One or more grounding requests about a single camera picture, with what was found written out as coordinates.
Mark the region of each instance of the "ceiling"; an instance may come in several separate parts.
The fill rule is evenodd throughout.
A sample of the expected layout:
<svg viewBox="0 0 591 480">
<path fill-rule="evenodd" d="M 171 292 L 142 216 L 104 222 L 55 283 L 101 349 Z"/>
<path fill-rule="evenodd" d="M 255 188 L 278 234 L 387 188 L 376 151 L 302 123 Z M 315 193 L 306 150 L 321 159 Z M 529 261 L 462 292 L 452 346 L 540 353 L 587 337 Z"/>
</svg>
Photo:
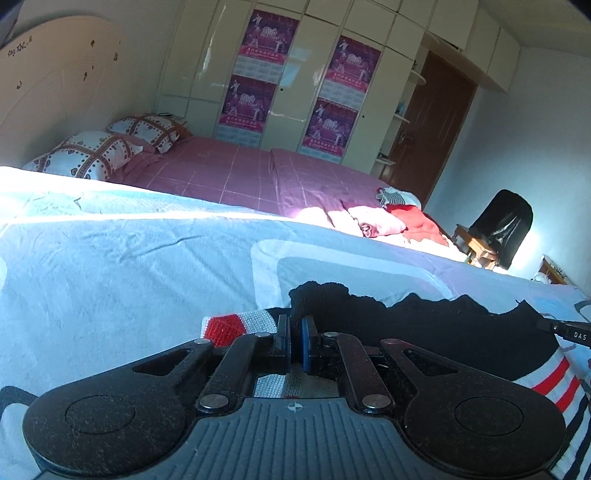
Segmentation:
<svg viewBox="0 0 591 480">
<path fill-rule="evenodd" d="M 591 57 L 591 21 L 568 0 L 480 0 L 527 47 Z"/>
</svg>

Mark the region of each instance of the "door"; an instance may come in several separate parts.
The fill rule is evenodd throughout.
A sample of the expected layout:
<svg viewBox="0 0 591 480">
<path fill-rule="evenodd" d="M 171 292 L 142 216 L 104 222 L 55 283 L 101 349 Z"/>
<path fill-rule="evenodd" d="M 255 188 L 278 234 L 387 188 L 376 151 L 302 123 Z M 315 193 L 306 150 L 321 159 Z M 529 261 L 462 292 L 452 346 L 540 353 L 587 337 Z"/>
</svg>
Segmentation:
<svg viewBox="0 0 591 480">
<path fill-rule="evenodd" d="M 417 86 L 404 123 L 390 151 L 394 166 L 391 186 L 428 201 L 476 92 L 476 84 L 430 52 L 421 74 L 427 80 Z"/>
</svg>

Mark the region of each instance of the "pink bedsheet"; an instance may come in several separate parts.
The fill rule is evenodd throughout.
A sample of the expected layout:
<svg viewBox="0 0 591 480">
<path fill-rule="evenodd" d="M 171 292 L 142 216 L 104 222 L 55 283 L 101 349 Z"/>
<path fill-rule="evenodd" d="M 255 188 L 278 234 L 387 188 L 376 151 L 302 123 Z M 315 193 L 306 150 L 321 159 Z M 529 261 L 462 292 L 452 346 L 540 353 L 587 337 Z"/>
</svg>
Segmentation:
<svg viewBox="0 0 591 480">
<path fill-rule="evenodd" d="M 110 181 L 279 215 L 269 161 L 256 148 L 192 137 L 164 155 L 140 153 Z"/>
<path fill-rule="evenodd" d="M 357 170 L 287 150 L 274 149 L 272 173 L 283 216 L 362 236 L 346 207 L 380 208 L 383 181 Z"/>
</svg>

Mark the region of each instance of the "headboard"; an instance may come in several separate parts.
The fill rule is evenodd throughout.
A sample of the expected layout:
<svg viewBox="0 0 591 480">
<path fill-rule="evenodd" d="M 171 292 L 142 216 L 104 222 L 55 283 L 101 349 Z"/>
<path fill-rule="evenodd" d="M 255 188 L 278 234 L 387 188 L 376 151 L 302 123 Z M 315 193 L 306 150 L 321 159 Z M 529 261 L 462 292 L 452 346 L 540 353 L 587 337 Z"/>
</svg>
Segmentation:
<svg viewBox="0 0 591 480">
<path fill-rule="evenodd" d="M 0 166 L 133 113 L 141 86 L 126 51 L 117 25 L 86 16 L 49 21 L 0 50 Z"/>
</svg>

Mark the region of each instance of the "metal rivet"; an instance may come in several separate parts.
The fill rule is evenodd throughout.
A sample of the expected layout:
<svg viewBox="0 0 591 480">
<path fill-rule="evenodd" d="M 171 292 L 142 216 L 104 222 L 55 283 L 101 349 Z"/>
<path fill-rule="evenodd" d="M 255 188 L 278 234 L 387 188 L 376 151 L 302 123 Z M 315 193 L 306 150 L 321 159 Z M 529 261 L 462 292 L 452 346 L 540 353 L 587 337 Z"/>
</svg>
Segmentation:
<svg viewBox="0 0 591 480">
<path fill-rule="evenodd" d="M 220 408 L 224 408 L 229 403 L 230 401 L 227 397 L 218 394 L 205 395 L 201 400 L 199 400 L 199 404 L 203 408 L 208 408 L 209 410 L 218 410 Z"/>
<path fill-rule="evenodd" d="M 380 410 L 388 407 L 392 401 L 386 395 L 372 394 L 363 397 L 361 403 L 372 410 Z"/>
</svg>

